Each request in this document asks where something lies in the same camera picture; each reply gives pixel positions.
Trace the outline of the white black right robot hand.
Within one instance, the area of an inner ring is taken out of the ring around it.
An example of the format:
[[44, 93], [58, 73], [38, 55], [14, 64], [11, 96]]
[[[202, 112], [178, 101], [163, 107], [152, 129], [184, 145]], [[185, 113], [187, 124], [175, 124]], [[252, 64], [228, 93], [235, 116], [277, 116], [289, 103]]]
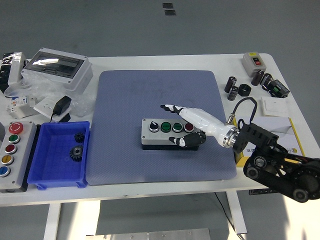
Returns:
[[165, 111], [176, 113], [186, 122], [205, 132], [206, 136], [212, 136], [219, 145], [230, 148], [232, 135], [237, 132], [233, 125], [226, 125], [213, 115], [200, 108], [190, 108], [178, 105], [164, 104], [160, 106]]

